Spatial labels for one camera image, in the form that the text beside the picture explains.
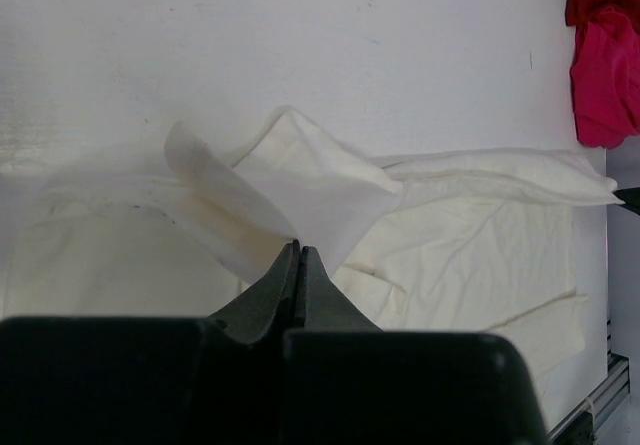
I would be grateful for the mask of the white t shirt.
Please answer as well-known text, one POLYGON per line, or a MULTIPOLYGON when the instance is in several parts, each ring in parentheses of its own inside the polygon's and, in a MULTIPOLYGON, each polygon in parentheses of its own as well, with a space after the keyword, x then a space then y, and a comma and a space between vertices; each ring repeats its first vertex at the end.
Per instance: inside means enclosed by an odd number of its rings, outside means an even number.
POLYGON ((234 162, 176 124, 59 171, 26 207, 5 316, 199 316, 262 277, 292 240, 390 330, 486 331, 540 377, 579 354, 573 212, 616 183, 572 151, 373 161, 284 110, 234 162))

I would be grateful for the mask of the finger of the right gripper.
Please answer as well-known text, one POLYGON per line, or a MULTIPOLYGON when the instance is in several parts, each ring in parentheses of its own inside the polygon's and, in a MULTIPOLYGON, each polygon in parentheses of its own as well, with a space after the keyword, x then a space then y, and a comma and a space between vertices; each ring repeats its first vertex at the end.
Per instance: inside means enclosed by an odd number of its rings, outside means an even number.
POLYGON ((636 215, 640 215, 640 188, 619 189, 614 195, 622 201, 620 206, 636 215))

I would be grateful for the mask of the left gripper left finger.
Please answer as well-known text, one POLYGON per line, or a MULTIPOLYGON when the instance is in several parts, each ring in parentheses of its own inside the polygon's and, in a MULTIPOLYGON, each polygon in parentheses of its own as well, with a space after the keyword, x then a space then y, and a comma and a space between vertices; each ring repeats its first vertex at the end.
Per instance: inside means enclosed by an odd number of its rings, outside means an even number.
POLYGON ((300 244, 286 244, 264 276, 209 316, 210 324, 243 347, 280 336, 292 322, 299 263, 300 244))

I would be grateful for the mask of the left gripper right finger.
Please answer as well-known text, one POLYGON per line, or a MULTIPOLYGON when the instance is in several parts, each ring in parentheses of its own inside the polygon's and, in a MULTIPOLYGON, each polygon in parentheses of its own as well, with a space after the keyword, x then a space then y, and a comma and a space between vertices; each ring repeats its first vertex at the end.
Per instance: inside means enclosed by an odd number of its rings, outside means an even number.
POLYGON ((297 327, 320 332, 379 332, 333 284, 314 247, 303 247, 297 276, 297 327))

